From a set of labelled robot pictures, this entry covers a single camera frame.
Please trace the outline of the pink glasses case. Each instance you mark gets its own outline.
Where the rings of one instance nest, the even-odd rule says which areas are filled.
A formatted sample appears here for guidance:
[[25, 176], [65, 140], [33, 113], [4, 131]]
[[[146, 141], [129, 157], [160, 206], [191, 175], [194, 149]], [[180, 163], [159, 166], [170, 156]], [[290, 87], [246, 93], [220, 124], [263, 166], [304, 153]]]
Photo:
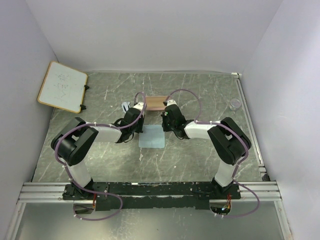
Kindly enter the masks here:
[[164, 111], [165, 105], [164, 101], [166, 100], [166, 96], [147, 96], [145, 98], [146, 102], [146, 110], [147, 111]]

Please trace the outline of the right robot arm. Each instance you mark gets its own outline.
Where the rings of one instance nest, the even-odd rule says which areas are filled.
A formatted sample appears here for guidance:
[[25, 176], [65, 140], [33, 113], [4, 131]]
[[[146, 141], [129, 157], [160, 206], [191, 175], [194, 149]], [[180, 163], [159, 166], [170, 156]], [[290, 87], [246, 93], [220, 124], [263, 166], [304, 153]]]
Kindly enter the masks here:
[[174, 100], [164, 103], [162, 128], [164, 132], [173, 132], [180, 140], [210, 140], [220, 157], [217, 173], [212, 179], [212, 193], [223, 199], [230, 192], [240, 161], [249, 155], [252, 143], [247, 135], [230, 117], [220, 121], [203, 122], [187, 120]]

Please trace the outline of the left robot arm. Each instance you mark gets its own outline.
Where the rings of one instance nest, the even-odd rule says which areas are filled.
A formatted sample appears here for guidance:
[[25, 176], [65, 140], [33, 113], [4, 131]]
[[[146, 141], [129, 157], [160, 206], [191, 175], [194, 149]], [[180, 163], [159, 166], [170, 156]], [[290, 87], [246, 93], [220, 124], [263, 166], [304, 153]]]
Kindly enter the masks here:
[[84, 158], [94, 142], [127, 143], [135, 133], [143, 132], [143, 102], [130, 107], [124, 117], [114, 123], [89, 123], [80, 117], [72, 119], [51, 141], [58, 161], [77, 183], [75, 193], [81, 199], [89, 199], [94, 192], [93, 179]]

